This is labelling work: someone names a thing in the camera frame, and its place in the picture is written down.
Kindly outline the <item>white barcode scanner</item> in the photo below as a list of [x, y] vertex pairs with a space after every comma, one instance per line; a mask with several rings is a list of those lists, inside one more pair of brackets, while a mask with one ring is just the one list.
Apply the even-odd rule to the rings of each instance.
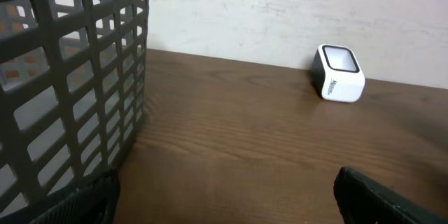
[[365, 87], [365, 76], [354, 52], [340, 45], [322, 44], [317, 48], [311, 79], [318, 96], [334, 102], [356, 102]]

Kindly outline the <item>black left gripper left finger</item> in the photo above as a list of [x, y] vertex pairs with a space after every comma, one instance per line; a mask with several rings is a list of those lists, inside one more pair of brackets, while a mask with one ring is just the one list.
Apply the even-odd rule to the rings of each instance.
[[40, 213], [31, 223], [112, 223], [120, 196], [116, 171], [108, 171], [71, 192], [61, 202]]

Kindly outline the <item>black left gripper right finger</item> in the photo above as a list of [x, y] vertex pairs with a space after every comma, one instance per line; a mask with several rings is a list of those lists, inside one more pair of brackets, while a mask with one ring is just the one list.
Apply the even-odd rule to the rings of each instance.
[[350, 167], [333, 186], [345, 224], [447, 224], [442, 218]]

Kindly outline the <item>grey plastic basket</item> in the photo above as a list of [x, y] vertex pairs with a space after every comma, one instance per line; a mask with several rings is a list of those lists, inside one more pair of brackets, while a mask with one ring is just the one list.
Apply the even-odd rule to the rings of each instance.
[[148, 0], [1, 0], [1, 222], [116, 171], [144, 119]]

